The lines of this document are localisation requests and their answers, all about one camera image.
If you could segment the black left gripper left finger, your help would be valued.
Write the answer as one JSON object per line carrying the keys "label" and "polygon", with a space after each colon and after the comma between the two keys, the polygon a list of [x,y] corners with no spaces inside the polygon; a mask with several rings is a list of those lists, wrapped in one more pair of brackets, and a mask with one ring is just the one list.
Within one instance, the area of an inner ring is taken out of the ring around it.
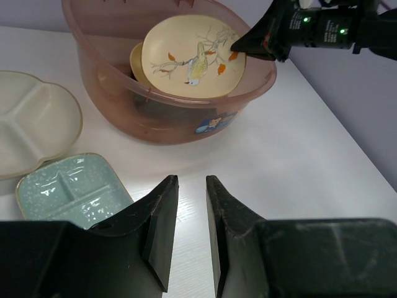
{"label": "black left gripper left finger", "polygon": [[178,197],[170,175],[87,230],[67,221],[1,222],[1,296],[161,297]]}

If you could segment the black floral square plate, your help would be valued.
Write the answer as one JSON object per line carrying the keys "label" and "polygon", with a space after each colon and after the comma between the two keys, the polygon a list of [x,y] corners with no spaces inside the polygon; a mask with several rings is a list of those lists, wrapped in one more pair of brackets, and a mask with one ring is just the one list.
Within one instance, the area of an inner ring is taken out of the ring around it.
{"label": "black floral square plate", "polygon": [[189,108],[172,106],[164,104],[131,91],[129,89],[123,92],[124,101],[130,112],[139,116],[145,116],[153,119],[176,120],[181,122],[200,120],[216,116],[215,108]]}

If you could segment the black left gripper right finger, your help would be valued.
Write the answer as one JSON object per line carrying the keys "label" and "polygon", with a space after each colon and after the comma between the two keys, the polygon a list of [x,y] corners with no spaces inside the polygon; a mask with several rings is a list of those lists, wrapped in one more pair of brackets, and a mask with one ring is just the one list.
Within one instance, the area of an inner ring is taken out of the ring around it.
{"label": "black left gripper right finger", "polygon": [[395,297],[386,219],[266,220],[206,178],[217,297]]}

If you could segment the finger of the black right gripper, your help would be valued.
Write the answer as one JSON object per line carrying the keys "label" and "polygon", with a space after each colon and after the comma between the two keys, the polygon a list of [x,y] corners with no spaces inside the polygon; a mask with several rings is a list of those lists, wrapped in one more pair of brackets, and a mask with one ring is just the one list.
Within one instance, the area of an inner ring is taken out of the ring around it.
{"label": "finger of the black right gripper", "polygon": [[282,24],[292,11],[291,1],[272,1],[266,13],[230,50],[267,61],[286,61],[291,46],[282,38]]}

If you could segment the beige bird-painted plate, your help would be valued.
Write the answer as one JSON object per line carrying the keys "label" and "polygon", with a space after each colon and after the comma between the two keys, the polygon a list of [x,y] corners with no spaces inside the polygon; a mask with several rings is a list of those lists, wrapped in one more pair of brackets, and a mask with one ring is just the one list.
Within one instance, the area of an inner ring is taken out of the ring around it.
{"label": "beige bird-painted plate", "polygon": [[155,25],[143,41],[143,74],[154,88],[173,96],[225,96],[237,87],[246,69],[245,54],[231,50],[238,37],[214,17],[170,17]]}

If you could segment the orange round bear plate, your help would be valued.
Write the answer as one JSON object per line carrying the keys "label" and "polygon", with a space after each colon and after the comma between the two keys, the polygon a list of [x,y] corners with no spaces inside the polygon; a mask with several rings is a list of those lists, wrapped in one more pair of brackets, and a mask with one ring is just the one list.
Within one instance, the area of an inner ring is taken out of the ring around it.
{"label": "orange round bear plate", "polygon": [[137,44],[130,53],[130,67],[135,79],[143,84],[145,87],[150,88],[151,84],[147,80],[141,64],[141,54],[142,54],[143,43]]}

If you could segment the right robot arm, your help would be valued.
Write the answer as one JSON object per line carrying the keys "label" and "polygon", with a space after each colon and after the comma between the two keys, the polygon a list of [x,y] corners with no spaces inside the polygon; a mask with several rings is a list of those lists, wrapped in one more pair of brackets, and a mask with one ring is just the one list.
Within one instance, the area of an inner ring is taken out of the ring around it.
{"label": "right robot arm", "polygon": [[232,52],[285,62],[293,47],[363,48],[396,59],[396,9],[378,13],[379,1],[273,1],[266,13],[231,46]]}

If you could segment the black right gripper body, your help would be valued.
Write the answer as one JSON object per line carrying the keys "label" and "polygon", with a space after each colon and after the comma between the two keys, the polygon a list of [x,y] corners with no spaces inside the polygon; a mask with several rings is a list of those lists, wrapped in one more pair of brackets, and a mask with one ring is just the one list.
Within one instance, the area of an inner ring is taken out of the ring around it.
{"label": "black right gripper body", "polygon": [[359,1],[321,1],[319,7],[294,9],[288,16],[292,47],[350,49],[357,28]]}

